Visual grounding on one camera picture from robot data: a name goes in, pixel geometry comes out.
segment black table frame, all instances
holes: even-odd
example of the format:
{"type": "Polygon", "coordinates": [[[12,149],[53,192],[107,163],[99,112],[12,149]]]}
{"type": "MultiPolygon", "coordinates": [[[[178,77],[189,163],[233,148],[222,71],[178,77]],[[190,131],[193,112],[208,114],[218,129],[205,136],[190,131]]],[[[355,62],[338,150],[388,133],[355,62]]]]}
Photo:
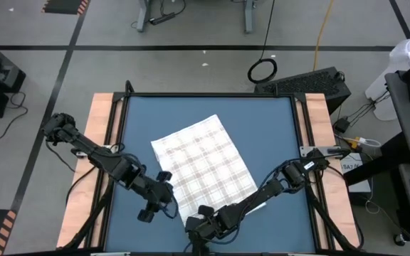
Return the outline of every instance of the black table frame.
{"type": "MultiPolygon", "coordinates": [[[[112,106],[110,108],[110,116],[107,124],[107,131],[105,134],[105,144],[110,143],[110,139],[112,136],[112,128],[113,124],[115,122],[115,116],[116,116],[116,110],[117,110],[117,104],[118,102],[122,101],[122,109],[120,113],[120,121],[118,123],[118,128],[117,128],[117,138],[116,138],[116,143],[121,143],[122,142],[122,137],[123,133],[125,130],[125,124],[126,124],[126,118],[127,118],[127,110],[129,107],[129,101],[131,96],[136,96],[136,97],[247,97],[247,98],[279,98],[279,97],[286,97],[290,100],[290,104],[292,107],[292,114],[293,114],[293,120],[294,120],[294,126],[295,126],[295,133],[297,135],[297,143],[299,146],[299,151],[300,151],[300,146],[303,146],[303,140],[302,140],[302,134],[300,131],[300,122],[298,119],[298,112],[297,112],[297,107],[296,107],[296,100],[299,100],[302,109],[303,109],[303,116],[305,120],[305,128],[306,128],[306,135],[308,139],[308,143],[310,146],[314,146],[314,137],[312,135],[312,127],[310,123],[310,116],[308,113],[308,106],[306,105],[306,97],[304,93],[278,93],[274,92],[273,94],[254,94],[254,93],[197,93],[197,92],[135,92],[130,84],[129,81],[126,82],[126,91],[125,92],[115,92],[113,94],[112,98],[112,106]]],[[[101,189],[103,188],[103,181],[104,181],[104,176],[105,173],[101,170],[99,170],[98,174],[98,179],[96,181],[96,186],[95,186],[95,191],[94,191],[94,196],[93,196],[93,204],[91,206],[91,211],[93,211],[100,199],[100,192],[101,189]]],[[[328,213],[327,209],[327,202],[325,199],[325,191],[323,187],[322,180],[319,177],[318,173],[314,173],[315,180],[316,180],[316,187],[317,187],[317,197],[319,198],[322,207],[325,209],[325,211],[328,213]]],[[[111,190],[114,191],[115,187],[113,186],[113,183],[109,183],[108,186],[111,187],[111,190]]],[[[320,244],[320,237],[319,237],[319,230],[317,227],[317,219],[316,219],[316,212],[314,208],[312,207],[310,200],[308,196],[307,198],[307,206],[308,206],[308,213],[310,216],[310,224],[311,224],[311,230],[312,230],[312,237],[313,237],[313,242],[315,246],[315,251],[316,252],[327,252],[335,251],[335,241],[333,239],[333,236],[329,229],[327,227],[325,228],[325,234],[327,237],[327,246],[328,250],[323,250],[321,244],[320,244]]],[[[102,217],[102,225],[100,227],[100,234],[99,234],[99,240],[98,240],[98,247],[101,247],[102,249],[105,248],[106,244],[106,239],[107,239],[107,230],[108,230],[108,225],[109,225],[109,220],[110,220],[110,210],[111,210],[111,204],[112,200],[110,201],[109,205],[104,208],[104,214],[102,217]]],[[[94,231],[94,225],[92,225],[92,228],[89,230],[86,239],[85,239],[85,244],[84,247],[90,247],[91,246],[91,241],[93,239],[93,231],[94,231]]],[[[147,255],[151,254],[151,252],[131,252],[131,255],[147,255]]],[[[171,255],[170,252],[164,253],[156,253],[156,255],[171,255]]]]}

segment blue table surface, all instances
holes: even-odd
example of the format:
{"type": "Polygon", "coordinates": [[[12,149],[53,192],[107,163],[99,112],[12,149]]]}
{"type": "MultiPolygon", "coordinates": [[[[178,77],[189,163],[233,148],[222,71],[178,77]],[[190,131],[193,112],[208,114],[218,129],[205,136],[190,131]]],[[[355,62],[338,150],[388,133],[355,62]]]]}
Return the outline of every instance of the blue table surface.
{"type": "MultiPolygon", "coordinates": [[[[256,184],[283,161],[299,157],[288,98],[131,97],[125,152],[138,156],[147,165],[147,175],[155,178],[161,169],[150,142],[213,114],[218,115],[256,184]]],[[[136,193],[117,186],[107,252],[183,251],[189,240],[181,218],[171,220],[159,212],[151,223],[140,222],[137,215],[145,205],[136,193]]],[[[244,219],[233,243],[209,247],[212,252],[314,252],[304,191],[272,198],[244,219]]]]}

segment sticker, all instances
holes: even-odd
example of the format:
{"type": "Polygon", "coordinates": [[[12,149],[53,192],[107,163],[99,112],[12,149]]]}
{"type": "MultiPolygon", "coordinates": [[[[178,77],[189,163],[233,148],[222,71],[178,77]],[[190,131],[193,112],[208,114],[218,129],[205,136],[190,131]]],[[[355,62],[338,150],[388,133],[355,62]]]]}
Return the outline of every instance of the sticker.
{"type": "Polygon", "coordinates": [[[307,165],[305,165],[305,169],[308,170],[309,168],[311,168],[311,167],[313,167],[313,166],[314,166],[314,162],[311,161],[311,162],[309,162],[307,165]]]}

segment black box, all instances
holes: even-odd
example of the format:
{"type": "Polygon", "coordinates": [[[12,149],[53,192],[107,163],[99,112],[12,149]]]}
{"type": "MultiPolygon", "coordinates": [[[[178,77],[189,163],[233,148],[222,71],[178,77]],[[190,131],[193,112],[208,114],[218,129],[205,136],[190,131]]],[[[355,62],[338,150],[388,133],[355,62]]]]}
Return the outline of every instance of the black box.
{"type": "Polygon", "coordinates": [[[344,74],[335,67],[294,75],[256,85],[255,93],[304,92],[323,93],[327,100],[328,113],[332,114],[350,95],[344,82],[344,74]]]}

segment wooden board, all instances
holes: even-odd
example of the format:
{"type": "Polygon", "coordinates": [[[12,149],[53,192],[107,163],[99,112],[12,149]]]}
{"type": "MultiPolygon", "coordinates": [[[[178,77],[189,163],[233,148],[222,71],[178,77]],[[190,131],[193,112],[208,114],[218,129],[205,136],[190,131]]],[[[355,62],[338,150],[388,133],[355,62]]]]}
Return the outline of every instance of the wooden board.
{"type": "MultiPolygon", "coordinates": [[[[315,145],[334,146],[335,138],[324,95],[307,94],[306,99],[315,145]]],[[[97,93],[94,95],[84,135],[89,137],[96,144],[103,144],[104,142],[111,104],[112,93],[97,93]]],[[[297,103],[297,109],[303,142],[305,145],[308,145],[305,121],[302,114],[301,104],[299,104],[299,102],[297,103]]],[[[121,105],[117,108],[111,144],[115,143],[120,110],[121,105]]],[[[330,163],[337,170],[341,171],[340,162],[338,160],[330,160],[330,163]]],[[[87,159],[78,160],[74,181],[80,178],[91,167],[92,166],[89,164],[87,159]]],[[[97,171],[91,173],[91,175],[82,180],[71,193],[58,239],[59,247],[65,245],[70,241],[70,239],[72,239],[89,216],[97,175],[97,171]]],[[[322,181],[324,183],[325,197],[327,200],[330,217],[333,219],[341,232],[346,236],[346,238],[353,245],[357,246],[359,244],[359,239],[355,229],[352,209],[350,208],[349,197],[347,195],[347,189],[344,181],[340,176],[334,174],[332,171],[326,171],[322,181]]],[[[316,216],[321,245],[322,248],[325,249],[327,248],[327,238],[325,236],[324,224],[320,219],[320,216],[316,216]]],[[[92,242],[93,246],[97,246],[98,244],[101,222],[102,216],[98,218],[95,224],[95,232],[92,242]]]]}
{"type": "MultiPolygon", "coordinates": [[[[310,116],[315,146],[336,145],[332,123],[325,102],[325,96],[323,94],[306,94],[306,105],[310,116]]],[[[328,161],[330,162],[330,166],[335,167],[338,171],[342,172],[340,160],[328,159],[328,161]]],[[[328,169],[324,172],[322,183],[324,186],[328,213],[331,219],[349,242],[355,247],[358,246],[359,238],[345,181],[333,170],[328,169]]],[[[317,219],[320,220],[320,216],[318,214],[316,214],[316,216],[317,219]]],[[[327,244],[322,242],[324,240],[322,237],[325,235],[323,222],[318,221],[318,226],[322,227],[322,230],[320,231],[320,240],[322,248],[325,249],[327,248],[327,244]]],[[[335,242],[335,247],[337,250],[340,249],[337,242],[335,242]]]]}
{"type": "MultiPolygon", "coordinates": [[[[90,114],[86,124],[84,135],[94,141],[98,145],[103,145],[105,133],[107,131],[108,119],[110,116],[110,108],[112,107],[113,93],[96,93],[91,103],[90,114]]],[[[117,124],[120,119],[121,104],[117,106],[115,115],[115,123],[113,125],[112,139],[110,144],[115,143],[117,134],[117,124]]],[[[79,159],[75,168],[73,182],[79,179],[83,174],[89,171],[93,166],[88,159],[79,159]]],[[[65,209],[63,224],[61,226],[60,235],[57,242],[57,247],[66,245],[73,236],[80,230],[83,223],[86,221],[91,211],[93,202],[96,180],[98,178],[98,170],[94,170],[78,183],[72,190],[69,196],[69,201],[65,209]]],[[[105,190],[107,181],[105,180],[102,186],[102,192],[105,190]]],[[[98,245],[100,232],[100,224],[102,222],[102,214],[96,220],[95,232],[93,236],[92,246],[98,245]]]]}

